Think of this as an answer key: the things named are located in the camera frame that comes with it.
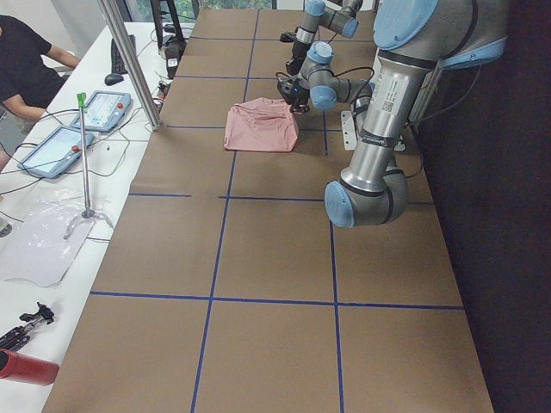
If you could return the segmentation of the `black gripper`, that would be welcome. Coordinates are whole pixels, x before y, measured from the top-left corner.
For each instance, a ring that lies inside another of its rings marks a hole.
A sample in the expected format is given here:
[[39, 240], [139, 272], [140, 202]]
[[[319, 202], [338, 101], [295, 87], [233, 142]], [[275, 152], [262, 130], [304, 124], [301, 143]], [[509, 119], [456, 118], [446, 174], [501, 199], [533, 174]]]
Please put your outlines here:
[[293, 43], [292, 56], [286, 63], [287, 73], [299, 73], [311, 46], [311, 33], [305, 29], [295, 29], [280, 35], [280, 42]]
[[282, 99], [289, 105], [293, 114], [307, 113], [309, 111], [310, 90], [300, 84], [297, 76], [289, 76], [284, 72], [275, 74], [277, 89]]

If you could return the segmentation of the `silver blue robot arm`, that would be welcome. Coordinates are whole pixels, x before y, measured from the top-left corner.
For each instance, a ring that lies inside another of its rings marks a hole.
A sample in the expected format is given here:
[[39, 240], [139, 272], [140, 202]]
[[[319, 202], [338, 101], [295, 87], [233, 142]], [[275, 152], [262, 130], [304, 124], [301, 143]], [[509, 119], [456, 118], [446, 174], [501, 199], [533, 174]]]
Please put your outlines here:
[[285, 32], [280, 36], [281, 42], [293, 43], [292, 56], [286, 63], [287, 74], [293, 76], [299, 73], [319, 27], [327, 28], [345, 38], [354, 36], [358, 27], [356, 14], [362, 7], [363, 0], [333, 3], [339, 5], [340, 9], [328, 8], [322, 0], [305, 1], [300, 25], [293, 32]]
[[278, 89], [292, 111], [350, 106], [356, 147], [350, 165], [325, 188], [325, 210], [339, 227], [383, 225], [405, 210], [408, 186], [394, 149], [426, 76], [499, 59], [505, 50], [506, 1], [386, 1], [373, 26], [380, 64], [374, 80], [338, 77], [319, 28], [343, 37], [357, 29], [358, 1], [308, 1], [293, 34], [288, 77]]

